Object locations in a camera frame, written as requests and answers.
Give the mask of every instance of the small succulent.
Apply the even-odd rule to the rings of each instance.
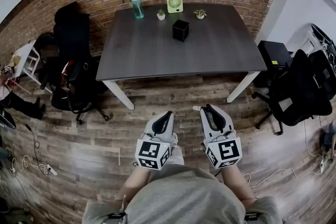
[[[159,9],[159,10],[158,10],[158,14],[159,14],[160,16],[164,15],[164,10],[163,10],[163,9]]]
[[[206,16],[206,14],[205,14],[205,10],[203,10],[203,9],[197,9],[197,10],[195,10],[194,11],[194,13],[197,15],[197,16]]]

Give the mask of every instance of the dark wooden table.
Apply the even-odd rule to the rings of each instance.
[[[135,19],[132,9],[118,10],[107,36],[97,80],[103,81],[128,108],[134,105],[115,80],[266,70],[233,6],[184,4],[182,13],[166,13],[163,21],[156,16],[160,8],[166,10],[166,5],[144,7],[142,19]],[[197,19],[193,13],[196,9],[204,9],[207,16]],[[185,42],[172,38],[172,25],[178,19],[190,24]]]

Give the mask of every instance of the white cable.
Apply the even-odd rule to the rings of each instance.
[[[48,168],[47,168],[47,164],[40,164],[40,165],[34,165],[33,163],[32,163],[32,160],[30,159],[30,157],[28,156],[28,155],[25,155],[24,157],[23,157],[23,159],[22,159],[22,162],[21,162],[21,164],[22,164],[22,169],[20,169],[20,167],[18,166],[18,164],[17,164],[17,159],[16,158],[13,158],[12,159],[12,171],[13,171],[13,168],[14,168],[14,160],[16,161],[16,166],[17,166],[17,168],[19,169],[19,171],[20,172],[22,172],[25,168],[27,168],[28,167],[28,162],[25,160],[25,158],[28,158],[28,160],[30,161],[30,165],[32,166],[32,167],[36,167],[36,168],[40,168],[40,166],[42,166],[43,167],[43,173],[45,174],[45,176],[47,176],[48,175],[48,173],[49,173],[49,170],[48,170]]]
[[[308,143],[307,143],[306,121],[303,121],[303,122],[304,122],[304,124],[305,124],[305,125],[304,125],[304,126],[305,126],[305,127],[304,127],[304,133],[305,133],[305,136],[306,136],[306,146],[307,146],[307,150],[308,150],[309,155],[311,155],[311,156],[313,156],[313,157],[320,156],[320,159],[322,159],[322,157],[321,157],[320,154],[313,155],[313,154],[310,153],[310,151],[309,151],[309,147],[308,147]],[[263,179],[262,181],[260,181],[257,185],[251,186],[251,188],[258,187],[261,183],[263,183],[264,181],[266,181],[266,180],[269,179],[272,175],[274,175],[276,172],[279,172],[279,171],[292,171],[293,174],[294,174],[294,177],[295,177],[296,179],[303,178],[303,177],[308,176],[308,175],[310,175],[310,174],[315,174],[316,176],[322,174],[322,173],[318,173],[318,174],[317,174],[317,173],[315,173],[315,172],[309,172],[309,173],[307,173],[307,174],[305,174],[305,175],[303,175],[303,176],[297,177],[297,175],[295,174],[294,169],[292,169],[292,168],[289,168],[289,169],[279,169],[279,170],[276,170],[275,172],[273,172],[271,175],[269,175],[269,176],[266,177],[265,179]],[[250,174],[250,173],[245,173],[244,176],[245,176],[245,175],[248,175],[248,176],[249,176],[249,179],[248,179],[247,183],[250,184],[250,181],[251,181],[251,174]]]

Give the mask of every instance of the shoe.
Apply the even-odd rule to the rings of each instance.
[[[41,100],[41,98],[38,97],[38,98],[36,99],[34,105],[37,105],[37,107],[40,107],[40,100]]]
[[[44,112],[46,111],[46,105],[43,104],[40,108],[40,117],[38,118],[39,120],[42,119]]]
[[[177,146],[178,139],[179,139],[179,138],[177,137],[177,134],[176,134],[175,132],[173,132],[173,135],[172,135],[173,146],[172,146],[172,147]]]

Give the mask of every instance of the wooden floor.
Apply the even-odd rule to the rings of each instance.
[[[308,154],[305,143],[306,128],[311,152],[316,154],[319,151],[319,117],[295,127],[284,126],[283,136],[274,135],[274,129],[279,128],[274,119],[257,130],[254,125],[268,108],[262,101],[251,99],[253,86],[233,103],[226,103],[226,97],[241,78],[188,76],[125,81],[120,83],[120,87],[135,104],[135,110],[128,110],[106,91],[101,107],[111,120],[105,122],[96,111],[90,111],[82,117],[83,125],[80,126],[76,125],[71,112],[59,111],[50,105],[50,94],[23,79],[22,85],[32,90],[34,95],[16,92],[30,101],[41,96],[47,104],[45,116],[39,121],[14,110],[9,112],[33,128],[40,142],[37,149],[39,160],[49,163],[58,172],[58,176],[50,174],[46,177],[38,169],[28,167],[17,174],[36,223],[81,223],[88,199],[112,200],[133,170],[136,140],[146,122],[167,110],[175,113],[174,129],[186,165],[199,166],[213,173],[201,151],[203,134],[199,114],[192,110],[194,105],[211,103],[232,117],[243,147],[243,159],[238,166],[243,173],[251,173],[251,185],[281,168],[294,168],[298,177],[310,171],[319,172],[319,159]],[[327,125],[335,116],[336,112],[321,117],[322,125]],[[22,124],[17,122],[15,131],[0,129],[0,132],[5,145],[14,151],[19,162],[24,155],[33,157],[33,137]],[[335,164],[327,164],[323,175],[309,175],[299,180],[291,171],[278,172],[253,190],[257,197],[275,196],[287,223],[327,223],[336,210]],[[18,180],[8,172],[10,166],[10,162],[6,162],[0,172],[3,196],[12,204],[28,207]]]

